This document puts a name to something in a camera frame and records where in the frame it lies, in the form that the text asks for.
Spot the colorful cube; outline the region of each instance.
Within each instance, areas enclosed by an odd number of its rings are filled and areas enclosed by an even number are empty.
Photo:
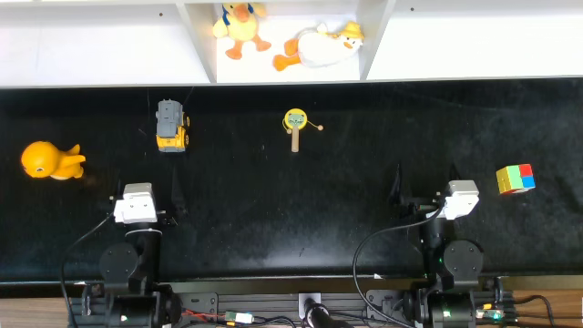
[[[511,165],[496,172],[500,194],[525,192],[535,187],[530,164]]]

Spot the stuffed animal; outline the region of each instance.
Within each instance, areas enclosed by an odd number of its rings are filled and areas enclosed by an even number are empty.
[[[79,155],[80,150],[75,145],[69,151],[61,151],[48,141],[37,141],[26,147],[21,161],[26,174],[33,178],[81,178],[85,156]]]
[[[222,4],[222,17],[212,28],[212,34],[217,37],[229,35],[235,40],[235,46],[227,50],[231,59],[241,59],[243,43],[253,41],[257,51],[265,51],[271,43],[261,40],[257,35],[259,25],[255,15],[265,17],[265,6],[256,3],[225,3]]]
[[[316,29],[304,30],[297,38],[287,41],[287,56],[277,55],[273,65],[280,72],[300,63],[307,67],[326,67],[356,54],[363,40],[361,27],[354,22],[348,22],[338,35],[328,33],[326,25],[320,24]]]

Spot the black tabletop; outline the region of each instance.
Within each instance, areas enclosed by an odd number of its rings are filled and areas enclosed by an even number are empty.
[[[187,154],[156,147],[162,99],[185,103]],[[281,127],[302,108],[324,131]],[[452,165],[480,202],[455,221],[485,251],[485,274],[583,272],[583,83],[578,79],[278,87],[36,89],[0,92],[0,281],[55,281],[63,250],[105,218],[118,184],[151,182],[171,206],[173,174],[189,216],[164,230],[161,278],[344,275],[358,243],[401,223],[387,202],[443,190]],[[83,179],[31,179],[20,155],[49,140],[87,157]],[[498,195],[496,170],[532,165],[537,187]],[[415,231],[364,250],[363,272],[423,273]],[[123,241],[108,224],[73,251],[67,276],[98,277]]]

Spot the toy bulldozer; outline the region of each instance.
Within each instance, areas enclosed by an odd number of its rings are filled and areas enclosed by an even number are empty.
[[[183,152],[189,145],[187,128],[190,118],[182,111],[182,105],[174,100],[162,100],[156,112],[156,141],[161,152]]]

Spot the wooden handle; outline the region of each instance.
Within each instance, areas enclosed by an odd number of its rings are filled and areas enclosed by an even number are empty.
[[[300,151],[300,130],[298,127],[293,127],[291,130],[291,152]]]

